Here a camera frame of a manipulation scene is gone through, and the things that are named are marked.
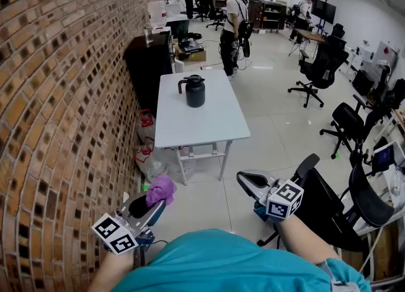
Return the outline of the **person's left forearm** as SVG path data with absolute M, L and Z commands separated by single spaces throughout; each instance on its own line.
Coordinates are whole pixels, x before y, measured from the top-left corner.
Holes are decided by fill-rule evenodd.
M 134 269 L 134 252 L 115 255 L 108 251 L 87 292 L 111 292 Z

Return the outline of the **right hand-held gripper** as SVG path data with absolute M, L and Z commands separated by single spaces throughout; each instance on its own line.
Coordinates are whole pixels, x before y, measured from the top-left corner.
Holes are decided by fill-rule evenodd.
M 287 220 L 301 205 L 304 189 L 290 179 L 274 185 L 278 179 L 263 170 L 239 171 L 236 179 L 241 188 L 257 201 L 254 213 L 263 221 L 268 218 Z

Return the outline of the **dark wooden shelf cabinet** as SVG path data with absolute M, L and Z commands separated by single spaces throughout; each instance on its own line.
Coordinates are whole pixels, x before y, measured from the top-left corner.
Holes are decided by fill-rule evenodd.
M 253 30 L 275 31 L 284 29 L 287 6 L 273 1 L 249 0 L 248 14 Z

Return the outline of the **black thermos jug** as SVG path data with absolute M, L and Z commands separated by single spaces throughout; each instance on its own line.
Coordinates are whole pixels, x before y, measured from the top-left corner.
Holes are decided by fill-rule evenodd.
M 189 107 L 199 108 L 205 103 L 204 81 L 200 75 L 191 75 L 178 82 L 179 94 L 182 94 L 182 85 L 185 84 L 186 102 Z

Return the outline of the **clear water dispenser bottle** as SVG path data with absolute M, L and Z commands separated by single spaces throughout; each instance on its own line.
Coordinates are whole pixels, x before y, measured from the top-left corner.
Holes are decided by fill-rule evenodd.
M 162 29 L 166 26 L 166 3 L 164 1 L 151 1 L 147 4 L 149 21 L 154 29 Z

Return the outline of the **black flat box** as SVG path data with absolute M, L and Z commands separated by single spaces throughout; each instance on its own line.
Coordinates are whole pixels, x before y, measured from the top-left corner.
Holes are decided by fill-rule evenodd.
M 182 39 L 178 42 L 179 48 L 186 54 L 204 51 L 204 47 L 194 39 Z

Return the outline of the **black television screen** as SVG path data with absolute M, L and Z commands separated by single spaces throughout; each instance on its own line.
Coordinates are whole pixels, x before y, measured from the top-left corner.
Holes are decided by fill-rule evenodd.
M 336 7 L 334 5 L 322 0 L 314 0 L 311 8 L 312 15 L 330 24 L 334 23 L 335 12 Z

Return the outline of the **black office chair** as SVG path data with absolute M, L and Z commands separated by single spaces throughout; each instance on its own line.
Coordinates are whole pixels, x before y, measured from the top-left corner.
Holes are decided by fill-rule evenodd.
M 363 251 L 365 242 L 354 230 L 363 219 L 379 228 L 394 214 L 394 208 L 379 197 L 363 170 L 363 157 L 356 151 L 350 155 L 352 171 L 349 187 L 353 206 L 344 212 L 342 200 L 315 169 L 316 154 L 309 155 L 297 168 L 292 181 L 303 189 L 303 199 L 295 212 L 315 234 L 328 244 L 347 251 Z
M 329 88 L 335 82 L 335 73 L 349 54 L 344 49 L 326 42 L 318 45 L 317 54 L 312 63 L 307 61 L 309 56 L 305 50 L 301 49 L 300 54 L 300 73 L 307 78 L 308 82 L 298 80 L 297 86 L 288 88 L 287 92 L 304 92 L 306 94 L 304 108 L 308 107 L 310 97 L 315 98 L 319 102 L 320 108 L 323 108 L 324 102 L 318 96 L 318 91 Z
M 218 30 L 218 27 L 225 26 L 225 20 L 227 19 L 226 14 L 224 14 L 224 10 L 222 8 L 215 9 L 215 14 L 211 17 L 212 23 L 206 25 L 206 28 L 210 26 L 215 26 L 215 30 Z
M 357 95 L 354 94 L 353 97 L 357 101 L 355 109 L 347 103 L 341 103 L 333 111 L 333 120 L 330 125 L 334 126 L 336 131 L 328 129 L 320 130 L 321 136 L 329 134 L 338 139 L 335 149 L 331 154 L 331 159 L 333 160 L 336 159 L 341 144 L 352 153 L 349 140 L 352 139 L 355 145 L 363 143 L 372 128 L 379 120 L 383 119 L 383 116 L 391 110 L 395 103 L 395 94 L 388 94 L 379 105 L 371 109 L 366 120 L 363 120 L 359 115 L 359 111 L 361 107 L 366 108 L 366 104 Z

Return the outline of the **cardboard box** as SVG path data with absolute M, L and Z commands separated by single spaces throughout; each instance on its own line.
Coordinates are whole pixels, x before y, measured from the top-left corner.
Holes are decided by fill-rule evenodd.
M 180 61 L 204 62 L 204 61 L 206 61 L 206 51 L 185 53 L 181 49 L 179 49 L 178 54 L 177 54 L 177 59 Z

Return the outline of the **person's right forearm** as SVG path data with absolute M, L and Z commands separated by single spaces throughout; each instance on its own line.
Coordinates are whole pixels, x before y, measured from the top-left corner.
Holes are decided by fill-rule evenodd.
M 275 224 L 287 250 L 309 263 L 319 265 L 327 259 L 340 260 L 335 250 L 295 215 Z

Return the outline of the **black cabinet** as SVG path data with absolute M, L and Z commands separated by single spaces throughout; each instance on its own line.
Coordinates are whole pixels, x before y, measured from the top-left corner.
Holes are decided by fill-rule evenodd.
M 170 32 L 152 34 L 151 42 L 144 35 L 134 37 L 124 51 L 124 59 L 140 108 L 156 116 L 160 78 L 173 72 Z

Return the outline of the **tablet on white stand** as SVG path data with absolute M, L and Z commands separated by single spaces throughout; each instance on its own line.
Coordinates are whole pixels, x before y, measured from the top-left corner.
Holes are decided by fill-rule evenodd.
M 405 152 L 397 141 L 392 141 L 374 151 L 371 168 L 373 173 L 387 171 L 391 165 L 405 167 Z

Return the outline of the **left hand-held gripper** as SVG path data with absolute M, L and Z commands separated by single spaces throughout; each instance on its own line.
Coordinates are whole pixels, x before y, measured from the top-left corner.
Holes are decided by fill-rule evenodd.
M 93 226 L 107 251 L 114 255 L 132 252 L 134 268 L 146 266 L 146 251 L 154 242 L 153 226 L 166 207 L 165 200 L 147 206 L 146 192 L 137 193 L 124 202 L 122 210 L 105 213 Z

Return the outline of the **purple cloth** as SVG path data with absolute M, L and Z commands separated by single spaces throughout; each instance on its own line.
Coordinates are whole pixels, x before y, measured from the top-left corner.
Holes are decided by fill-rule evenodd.
M 164 200 L 166 205 L 173 203 L 174 194 L 177 190 L 175 183 L 168 175 L 160 175 L 146 191 L 146 205 L 151 207 L 157 202 Z

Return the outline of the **person's teal shirt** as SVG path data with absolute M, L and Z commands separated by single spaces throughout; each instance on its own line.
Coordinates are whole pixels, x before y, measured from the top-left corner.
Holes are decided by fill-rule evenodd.
M 341 260 L 314 265 L 288 251 L 208 229 L 174 239 L 112 292 L 332 292 L 344 284 L 371 292 L 364 276 Z

